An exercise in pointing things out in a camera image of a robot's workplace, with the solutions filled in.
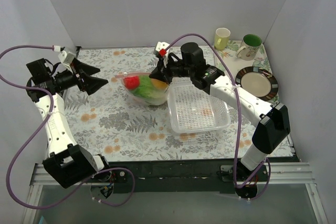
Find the green fake lettuce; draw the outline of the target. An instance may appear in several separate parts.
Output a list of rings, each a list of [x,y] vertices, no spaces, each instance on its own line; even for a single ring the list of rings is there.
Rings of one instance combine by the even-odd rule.
[[[133,95],[143,99],[158,99],[164,97],[165,92],[156,89],[153,86],[149,76],[142,75],[139,76],[139,78],[140,85],[136,89],[131,91]]]

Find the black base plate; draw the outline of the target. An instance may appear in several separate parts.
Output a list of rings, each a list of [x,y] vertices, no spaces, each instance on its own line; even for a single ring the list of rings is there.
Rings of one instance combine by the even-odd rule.
[[[237,189],[233,183],[232,159],[109,162],[108,167],[114,168],[116,194],[213,191],[253,198],[268,177],[263,166],[251,182]]]

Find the clear zip top bag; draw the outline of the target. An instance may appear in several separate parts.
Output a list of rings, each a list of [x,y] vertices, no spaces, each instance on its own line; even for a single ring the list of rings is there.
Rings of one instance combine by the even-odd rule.
[[[145,105],[162,105],[167,101],[169,85],[163,81],[152,79],[147,72],[124,72],[115,75],[121,80],[126,92],[136,102]]]

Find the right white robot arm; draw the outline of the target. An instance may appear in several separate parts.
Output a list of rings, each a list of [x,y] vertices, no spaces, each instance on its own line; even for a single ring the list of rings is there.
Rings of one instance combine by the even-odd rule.
[[[206,63],[197,43],[183,44],[181,58],[170,52],[169,46],[166,42],[156,44],[153,53],[159,61],[150,78],[167,84],[172,83],[173,78],[190,78],[196,88],[240,111],[255,126],[252,146],[237,164],[238,176],[251,180],[257,174],[257,166],[290,133],[287,107],[281,103],[272,105],[234,85],[223,71]]]

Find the floral serving tray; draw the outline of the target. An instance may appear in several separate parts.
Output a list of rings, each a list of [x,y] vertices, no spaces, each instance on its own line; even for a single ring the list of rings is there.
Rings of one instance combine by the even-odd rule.
[[[264,46],[260,47],[253,60],[245,61],[236,57],[236,51],[239,49],[240,43],[240,41],[230,40],[224,50],[217,51],[234,78],[242,68],[249,66],[260,67],[272,73]],[[268,102],[275,103],[277,101],[278,94]]]

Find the yellow green mug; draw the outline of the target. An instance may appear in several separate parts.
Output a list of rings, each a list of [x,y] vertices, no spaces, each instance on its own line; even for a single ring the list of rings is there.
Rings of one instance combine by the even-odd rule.
[[[227,28],[218,28],[215,31],[214,47],[217,50],[224,50],[228,45],[230,30]]]

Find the orange fake fruit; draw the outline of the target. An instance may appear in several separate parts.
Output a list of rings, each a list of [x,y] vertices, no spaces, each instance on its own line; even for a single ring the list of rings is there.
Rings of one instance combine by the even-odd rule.
[[[169,85],[163,81],[157,80],[157,79],[150,79],[153,86],[158,90],[166,90]]]

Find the white plastic basket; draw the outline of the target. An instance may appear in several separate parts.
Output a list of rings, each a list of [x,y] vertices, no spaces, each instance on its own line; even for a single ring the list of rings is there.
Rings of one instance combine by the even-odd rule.
[[[167,105],[177,134],[217,131],[230,125],[227,104],[196,88],[189,78],[173,78]]]

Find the green interior floral mug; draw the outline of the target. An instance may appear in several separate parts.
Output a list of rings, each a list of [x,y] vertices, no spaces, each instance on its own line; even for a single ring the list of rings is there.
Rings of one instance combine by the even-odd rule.
[[[251,61],[255,58],[261,45],[262,39],[259,36],[247,34],[243,37],[240,47],[236,52],[236,57],[241,60]]]

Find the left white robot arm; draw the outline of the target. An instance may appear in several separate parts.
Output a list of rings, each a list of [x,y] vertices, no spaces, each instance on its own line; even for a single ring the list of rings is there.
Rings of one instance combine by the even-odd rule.
[[[45,130],[48,137],[48,154],[43,160],[44,169],[63,188],[68,188],[94,175],[100,182],[111,178],[112,170],[100,154],[92,155],[73,137],[64,112],[62,93],[74,86],[88,95],[94,94],[108,83],[94,75],[99,68],[74,59],[69,70],[54,74],[46,65],[47,60],[38,59],[26,66],[32,77],[28,80],[28,96],[41,116],[50,116]]]

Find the striped rim ceramic plate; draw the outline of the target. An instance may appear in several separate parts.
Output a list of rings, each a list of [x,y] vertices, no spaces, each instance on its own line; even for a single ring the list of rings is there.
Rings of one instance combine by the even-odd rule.
[[[235,77],[236,84],[263,101],[270,101],[278,94],[279,84],[275,76],[260,67],[244,67]]]

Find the floral table mat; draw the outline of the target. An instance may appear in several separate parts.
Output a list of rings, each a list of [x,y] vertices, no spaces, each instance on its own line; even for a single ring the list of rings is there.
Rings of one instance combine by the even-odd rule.
[[[75,140],[92,154],[113,161],[232,158],[244,155],[254,127],[229,109],[230,125],[202,134],[177,134],[171,128],[166,104],[136,103],[116,75],[151,72],[157,59],[152,48],[82,49],[80,61],[100,68],[98,77],[109,82],[93,95],[74,87],[65,98],[65,114]]]

